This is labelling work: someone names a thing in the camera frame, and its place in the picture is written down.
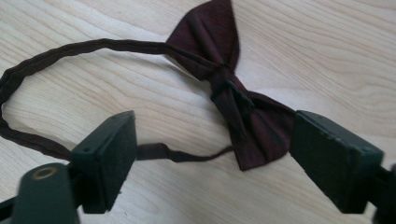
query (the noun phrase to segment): fabric strap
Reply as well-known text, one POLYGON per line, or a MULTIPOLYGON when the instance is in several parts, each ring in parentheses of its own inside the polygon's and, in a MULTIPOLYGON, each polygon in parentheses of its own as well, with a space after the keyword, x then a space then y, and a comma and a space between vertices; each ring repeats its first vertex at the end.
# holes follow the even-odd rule
POLYGON ((25 77, 45 69, 63 57, 113 49, 173 58, 212 88, 211 100, 228 124, 232 146, 212 156, 193 156, 164 144, 139 146, 138 160, 208 161, 233 151, 242 171, 275 161, 289 150, 294 111, 257 92, 248 91, 234 70, 239 40, 230 0, 213 0, 191 10, 165 43, 98 39, 69 44, 41 53, 12 67, 0 79, 0 135, 45 155, 70 160, 71 152, 48 138, 13 130, 3 118, 4 103, 25 77))

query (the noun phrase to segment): bow tie wing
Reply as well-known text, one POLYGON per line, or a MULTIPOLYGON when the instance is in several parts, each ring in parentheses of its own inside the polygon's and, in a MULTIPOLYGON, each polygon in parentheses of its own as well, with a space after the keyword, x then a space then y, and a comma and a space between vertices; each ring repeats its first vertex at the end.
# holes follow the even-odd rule
POLYGON ((243 171, 283 157, 289 151, 294 123, 294 111, 287 106, 257 92, 248 91, 247 97, 254 108, 244 116, 245 130, 231 133, 243 171))
MULTIPOLYGON (((228 64, 234 70, 239 56, 239 42, 231 1, 214 0, 192 9, 166 43, 217 66, 228 64)), ((187 70, 191 63, 197 63, 176 60, 187 70)), ((189 72, 200 80, 212 75, 200 70, 189 72)))

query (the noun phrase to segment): wooden table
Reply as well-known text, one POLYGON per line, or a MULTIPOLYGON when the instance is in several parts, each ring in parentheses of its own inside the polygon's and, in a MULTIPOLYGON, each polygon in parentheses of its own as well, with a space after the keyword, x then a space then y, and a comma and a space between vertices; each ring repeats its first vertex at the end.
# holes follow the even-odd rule
MULTIPOLYGON (((165 41, 203 0, 1 1, 0 70, 97 38, 165 41)), ((396 162, 396 2, 233 1, 236 73, 249 90, 326 116, 396 162)), ((163 56, 99 50, 28 77, 4 108, 11 127, 72 149, 116 113, 134 110, 139 144, 206 155, 230 144, 210 87, 163 56)), ((0 201, 21 176, 58 161, 0 139, 0 201)), ((83 223, 371 223, 341 215, 287 155, 240 172, 233 154, 206 163, 138 161, 110 213, 83 223)))

